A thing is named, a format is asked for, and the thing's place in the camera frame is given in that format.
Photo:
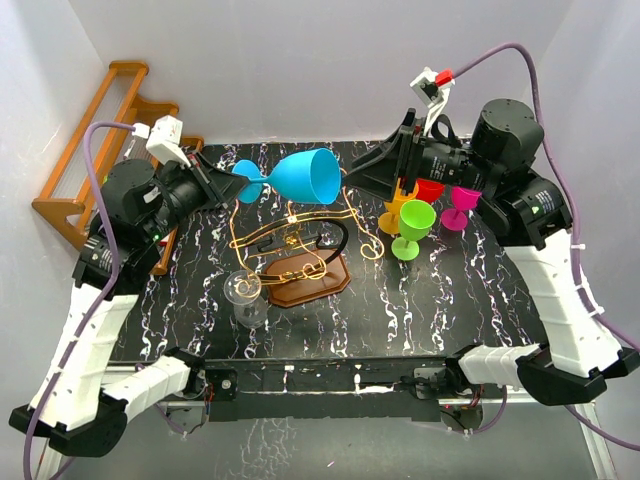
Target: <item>gray wall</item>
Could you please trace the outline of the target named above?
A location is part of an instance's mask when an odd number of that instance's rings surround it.
[[[14,479],[24,435],[9,412],[44,379],[76,256],[30,202],[105,70],[66,0],[0,0],[0,12],[0,477]]]
[[[103,61],[149,62],[143,91],[175,99],[185,131],[242,143],[384,138],[421,105],[408,85],[425,65],[455,68],[508,40],[540,59],[571,2],[70,3]],[[461,130],[485,99],[519,98],[526,72],[511,55],[456,88]]]
[[[639,45],[637,1],[576,2],[545,54],[541,74],[547,134],[582,214],[585,272],[607,316],[636,340]],[[609,382],[597,404],[605,430],[638,444],[639,392],[636,372]],[[615,445],[610,450],[620,478],[640,477],[639,453]]]

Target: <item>wooden rack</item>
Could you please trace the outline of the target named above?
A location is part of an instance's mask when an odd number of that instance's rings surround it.
[[[149,67],[143,62],[112,62],[102,84],[89,104],[69,143],[62,152],[47,183],[31,205],[76,249],[87,240],[88,224],[94,213],[94,199],[82,158],[82,139],[90,124],[113,121],[135,122],[153,126],[164,115],[177,115],[178,105],[172,102],[151,102],[138,90]],[[101,129],[96,131],[91,150],[97,152],[94,165],[98,179],[104,178],[113,165],[123,158],[130,143],[131,133],[126,130]],[[183,146],[200,150],[204,141],[199,136],[183,136]],[[147,158],[154,167],[155,158]],[[176,231],[171,232],[162,258],[151,273],[164,275],[171,257]]]

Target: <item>table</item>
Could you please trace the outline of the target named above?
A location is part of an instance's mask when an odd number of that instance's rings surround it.
[[[286,155],[326,147],[348,170],[371,145],[224,145],[204,153],[224,169],[247,158],[269,172]],[[150,277],[122,328],[112,364],[153,361],[175,345],[207,359],[304,358],[442,355],[471,343],[517,346],[545,340],[522,278],[478,215],[471,214],[462,233],[437,223],[420,242],[420,256],[404,263],[393,257],[391,237],[377,229],[382,202],[358,191],[349,191],[349,198],[365,228],[385,243],[385,256],[363,258],[360,245],[368,237],[345,221],[350,237],[343,255],[352,278],[347,289],[290,309],[271,306],[267,325],[258,330],[234,321],[222,291],[226,277],[240,268],[228,247],[230,211],[192,215],[180,226],[169,273]],[[448,192],[434,204],[438,213],[449,206]],[[339,197],[331,208],[346,205]],[[286,202],[267,188],[256,203],[241,207],[236,229],[244,235],[285,215]]]

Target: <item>wooden base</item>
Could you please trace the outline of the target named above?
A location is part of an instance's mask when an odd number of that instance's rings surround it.
[[[317,250],[315,253],[326,259],[334,250]],[[274,261],[264,273],[278,275],[285,272],[300,270],[306,263],[316,264],[316,257],[310,253],[302,253],[292,257]],[[327,265],[327,274],[319,280],[294,280],[281,285],[268,285],[269,301],[280,307],[289,308],[301,305],[333,293],[340,293],[351,281],[342,255]]]

